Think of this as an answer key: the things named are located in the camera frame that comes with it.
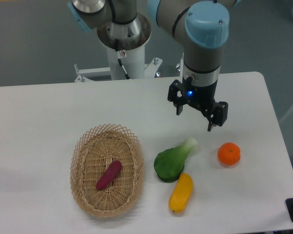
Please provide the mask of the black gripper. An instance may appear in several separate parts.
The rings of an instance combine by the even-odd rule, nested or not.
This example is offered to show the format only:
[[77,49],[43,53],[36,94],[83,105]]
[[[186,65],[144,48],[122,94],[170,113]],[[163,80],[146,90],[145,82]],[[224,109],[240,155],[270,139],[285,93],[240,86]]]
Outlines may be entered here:
[[177,79],[168,88],[167,99],[176,108],[179,116],[183,106],[188,104],[203,113],[209,121],[207,131],[210,132],[215,126],[223,126],[228,117],[229,104],[225,101],[216,102],[214,99],[217,82],[200,87],[190,84],[192,77],[183,78],[182,83]]

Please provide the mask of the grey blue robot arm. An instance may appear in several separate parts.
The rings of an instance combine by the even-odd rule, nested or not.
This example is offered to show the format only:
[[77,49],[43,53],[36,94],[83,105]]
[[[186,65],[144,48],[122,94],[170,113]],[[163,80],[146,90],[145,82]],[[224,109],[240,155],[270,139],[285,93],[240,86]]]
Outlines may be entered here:
[[[229,36],[233,0],[149,0],[156,24],[183,47],[181,81],[168,89],[168,100],[182,112],[184,105],[200,111],[208,129],[227,120],[228,104],[214,98],[224,45]],[[106,47],[113,80],[145,78],[144,46],[151,36],[148,19],[135,0],[71,0],[67,4],[79,27],[96,30]]]

